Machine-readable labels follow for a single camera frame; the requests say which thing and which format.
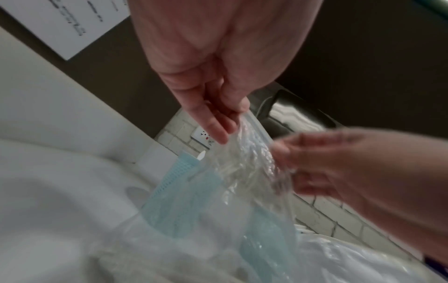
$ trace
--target plastic bag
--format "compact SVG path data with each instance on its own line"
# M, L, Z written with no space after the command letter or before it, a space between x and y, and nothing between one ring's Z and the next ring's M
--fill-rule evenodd
M275 165L270 142L256 118L245 114L228 144L162 181L142 211L112 231L92 256L119 283L384 282L371 280L365 270L340 277L321 268L325 262L344 269L335 255L352 256L355 249L332 254L329 242L298 243L288 203L291 180ZM393 278L423 282L402 267L390 267Z

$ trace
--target wall socket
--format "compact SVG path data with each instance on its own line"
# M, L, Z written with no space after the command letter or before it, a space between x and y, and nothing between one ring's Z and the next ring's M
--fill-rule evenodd
M191 137L208 149L210 149L215 144L215 140L212 139L201 126L196 128L196 130L191 134Z

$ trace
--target dark wall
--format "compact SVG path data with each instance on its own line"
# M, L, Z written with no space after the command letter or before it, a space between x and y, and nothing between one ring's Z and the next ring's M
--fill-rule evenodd
M129 18L68 61L1 8L0 26L153 138L180 108L147 63Z
M410 0L326 0L277 81L345 125L448 138L448 20Z

